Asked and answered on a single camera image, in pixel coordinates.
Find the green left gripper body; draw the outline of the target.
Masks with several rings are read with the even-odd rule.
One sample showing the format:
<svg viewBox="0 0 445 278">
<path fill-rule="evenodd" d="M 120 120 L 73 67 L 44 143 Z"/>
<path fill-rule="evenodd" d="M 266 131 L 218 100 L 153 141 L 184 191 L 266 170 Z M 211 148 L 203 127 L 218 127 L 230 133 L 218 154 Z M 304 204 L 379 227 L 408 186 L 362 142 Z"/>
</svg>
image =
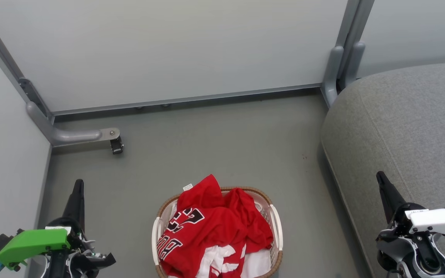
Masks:
<svg viewBox="0 0 445 278">
<path fill-rule="evenodd" d="M 53 251 L 74 251 L 82 246 L 80 236 L 83 232 L 75 232 L 72 225 L 60 217 L 52 220 L 44 229 L 28 229 L 14 238 L 20 251 L 9 254 L 0 252 L 0 262 L 10 270 L 25 260 L 36 255 L 50 255 Z"/>
</svg>

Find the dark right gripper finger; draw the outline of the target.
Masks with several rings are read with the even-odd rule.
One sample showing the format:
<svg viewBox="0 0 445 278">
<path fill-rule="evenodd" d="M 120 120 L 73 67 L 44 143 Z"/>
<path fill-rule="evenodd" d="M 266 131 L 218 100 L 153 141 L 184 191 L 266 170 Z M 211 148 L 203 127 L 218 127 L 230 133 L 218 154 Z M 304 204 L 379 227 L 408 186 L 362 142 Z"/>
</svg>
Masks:
<svg viewBox="0 0 445 278">
<path fill-rule="evenodd" d="M 376 179 L 379 185 L 379 193 L 381 196 L 386 222 L 389 224 L 397 209 L 405 204 L 406 201 L 383 171 L 378 171 L 376 173 Z"/>
</svg>

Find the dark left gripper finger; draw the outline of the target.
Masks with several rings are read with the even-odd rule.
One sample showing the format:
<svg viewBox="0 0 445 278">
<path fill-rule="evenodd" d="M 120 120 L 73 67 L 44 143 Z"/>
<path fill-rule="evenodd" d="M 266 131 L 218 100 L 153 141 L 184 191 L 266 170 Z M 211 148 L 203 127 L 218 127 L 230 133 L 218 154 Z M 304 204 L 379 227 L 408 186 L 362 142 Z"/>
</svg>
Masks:
<svg viewBox="0 0 445 278">
<path fill-rule="evenodd" d="M 84 181 L 77 179 L 72 193 L 65 206 L 62 217 L 73 227 L 75 232 L 83 232 L 85 229 L 85 198 Z"/>
</svg>

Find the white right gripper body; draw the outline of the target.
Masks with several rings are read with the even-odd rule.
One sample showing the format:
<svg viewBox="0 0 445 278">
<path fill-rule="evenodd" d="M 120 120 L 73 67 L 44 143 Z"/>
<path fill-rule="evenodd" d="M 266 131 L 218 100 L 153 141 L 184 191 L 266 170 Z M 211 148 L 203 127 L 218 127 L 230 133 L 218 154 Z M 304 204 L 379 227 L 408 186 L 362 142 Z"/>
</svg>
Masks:
<svg viewBox="0 0 445 278">
<path fill-rule="evenodd" d="M 415 203 L 405 203 L 391 220 L 391 229 L 397 236 L 417 233 L 445 235 L 445 208 L 430 210 Z"/>
</svg>

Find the red jersey with white lettering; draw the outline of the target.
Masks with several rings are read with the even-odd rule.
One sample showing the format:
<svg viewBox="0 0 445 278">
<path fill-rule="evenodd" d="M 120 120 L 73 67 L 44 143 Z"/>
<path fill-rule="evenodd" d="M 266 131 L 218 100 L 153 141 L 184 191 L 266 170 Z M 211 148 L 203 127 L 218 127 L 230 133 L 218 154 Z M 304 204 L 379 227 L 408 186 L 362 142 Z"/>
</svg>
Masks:
<svg viewBox="0 0 445 278">
<path fill-rule="evenodd" d="M 277 270 L 271 204 L 208 175 L 165 206 L 153 233 L 160 278 L 269 278 Z"/>
</svg>

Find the grey fabric sofa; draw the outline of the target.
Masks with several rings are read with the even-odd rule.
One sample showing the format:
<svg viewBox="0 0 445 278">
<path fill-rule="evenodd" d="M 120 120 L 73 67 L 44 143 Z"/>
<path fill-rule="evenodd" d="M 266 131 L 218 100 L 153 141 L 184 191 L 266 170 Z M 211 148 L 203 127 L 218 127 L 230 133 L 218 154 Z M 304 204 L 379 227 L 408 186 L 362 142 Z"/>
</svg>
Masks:
<svg viewBox="0 0 445 278">
<path fill-rule="evenodd" d="M 375 242 L 388 225 L 376 173 L 406 201 L 445 208 L 445 63 L 351 83 L 327 112 L 320 140 L 369 273 L 386 278 Z"/>
</svg>

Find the white laundry basket brown rim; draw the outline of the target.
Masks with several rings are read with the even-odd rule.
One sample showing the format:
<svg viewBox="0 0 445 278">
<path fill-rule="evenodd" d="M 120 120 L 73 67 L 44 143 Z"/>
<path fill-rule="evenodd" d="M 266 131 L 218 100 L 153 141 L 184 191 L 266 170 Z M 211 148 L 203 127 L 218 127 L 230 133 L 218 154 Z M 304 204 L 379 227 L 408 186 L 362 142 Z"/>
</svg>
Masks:
<svg viewBox="0 0 445 278">
<path fill-rule="evenodd" d="M 277 211 L 277 208 L 275 208 L 271 199 L 263 191 L 251 187 L 242 187 L 242 190 L 247 192 L 247 194 L 254 199 L 256 208 L 269 224 L 274 238 L 270 248 L 271 268 L 262 276 L 256 276 L 254 278 L 272 278 L 278 274 L 283 257 L 283 229 L 279 212 Z M 158 278 L 168 278 L 168 275 L 165 273 L 164 268 L 160 264 L 156 244 L 162 233 L 166 230 L 168 220 L 170 220 L 176 212 L 179 197 L 180 194 L 177 194 L 165 201 L 159 208 L 156 219 L 153 223 L 151 232 L 151 250 Z"/>
</svg>

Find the grey curved partition foot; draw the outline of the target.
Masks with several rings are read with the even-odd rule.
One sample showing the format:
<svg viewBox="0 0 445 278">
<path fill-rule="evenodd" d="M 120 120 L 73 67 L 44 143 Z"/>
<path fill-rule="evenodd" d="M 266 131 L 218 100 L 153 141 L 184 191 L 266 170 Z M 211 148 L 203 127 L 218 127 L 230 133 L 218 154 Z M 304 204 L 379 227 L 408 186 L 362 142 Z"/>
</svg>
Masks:
<svg viewBox="0 0 445 278">
<path fill-rule="evenodd" d="M 332 48 L 329 53 L 329 58 L 323 76 L 323 82 L 320 87 L 320 91 L 323 94 L 328 108 L 332 106 L 338 96 L 336 81 L 343 54 L 344 48 L 342 46 Z"/>
<path fill-rule="evenodd" d="M 365 47 L 366 45 L 364 42 L 356 42 L 353 44 L 350 56 L 348 57 L 340 78 L 341 89 L 345 89 L 347 86 L 357 80 L 357 72 L 360 68 Z"/>
</svg>

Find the white cloth basket liner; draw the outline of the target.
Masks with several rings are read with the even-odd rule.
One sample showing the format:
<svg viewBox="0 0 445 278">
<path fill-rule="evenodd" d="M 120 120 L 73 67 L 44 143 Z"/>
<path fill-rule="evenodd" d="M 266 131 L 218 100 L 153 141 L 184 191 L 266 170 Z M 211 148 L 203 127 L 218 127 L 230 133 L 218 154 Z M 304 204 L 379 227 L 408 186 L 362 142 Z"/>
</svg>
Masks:
<svg viewBox="0 0 445 278">
<path fill-rule="evenodd" d="M 157 242 L 168 278 L 254 278 L 271 268 L 273 232 L 254 199 L 177 211 Z"/>
</svg>

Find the grey partition foot with bracket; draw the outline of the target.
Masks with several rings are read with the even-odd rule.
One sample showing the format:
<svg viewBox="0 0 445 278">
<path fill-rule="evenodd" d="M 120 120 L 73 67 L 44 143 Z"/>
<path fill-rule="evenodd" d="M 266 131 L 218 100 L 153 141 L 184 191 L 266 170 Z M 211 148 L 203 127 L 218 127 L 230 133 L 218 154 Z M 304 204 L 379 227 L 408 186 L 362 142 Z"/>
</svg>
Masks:
<svg viewBox="0 0 445 278">
<path fill-rule="evenodd" d="M 59 129 L 51 124 L 34 102 L 28 102 L 26 104 L 26 111 L 53 147 L 110 141 L 120 137 L 120 130 L 117 128 L 78 131 Z"/>
</svg>

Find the grey partition bottom rail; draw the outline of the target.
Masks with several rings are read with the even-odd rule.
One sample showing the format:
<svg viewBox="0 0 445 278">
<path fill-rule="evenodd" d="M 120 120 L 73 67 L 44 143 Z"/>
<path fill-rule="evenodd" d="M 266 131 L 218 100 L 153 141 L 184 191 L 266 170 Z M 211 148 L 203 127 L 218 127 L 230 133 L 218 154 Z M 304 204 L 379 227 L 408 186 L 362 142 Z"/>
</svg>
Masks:
<svg viewBox="0 0 445 278">
<path fill-rule="evenodd" d="M 127 104 L 119 104 L 119 105 L 97 106 L 97 107 L 90 107 L 90 108 L 55 111 L 55 112 L 53 112 L 53 115 L 58 117 L 58 116 L 68 116 L 68 115 L 79 115 L 79 114 L 85 114 L 85 113 L 119 111 L 119 110 L 145 107 L 145 106 L 169 105 L 169 104 L 187 103 L 187 102 L 202 102 L 202 101 L 206 101 L 206 100 L 219 100 L 219 99 L 226 99 L 226 98 L 230 98 L 230 97 L 246 97 L 246 96 L 251 96 L 251 95 L 263 95 L 263 94 L 268 94 L 268 93 L 281 93 L 281 92 L 287 92 L 287 91 L 291 91 L 291 90 L 319 88 L 319 87 L 321 87 L 321 85 L 322 85 L 321 83 L 316 83 L 316 84 L 306 84 L 306 85 L 300 85 L 300 86 L 286 86 L 286 87 L 269 88 L 269 89 L 261 89 L 261 90 L 247 90 L 244 92 L 237 92 L 237 93 L 223 93 L 223 94 L 196 96 L 196 97 L 181 97 L 181 98 L 176 98 L 176 99 L 172 99 L 172 100 L 157 100 L 157 101 L 152 101 L 152 102 L 138 102 L 138 103 L 127 103 Z"/>
</svg>

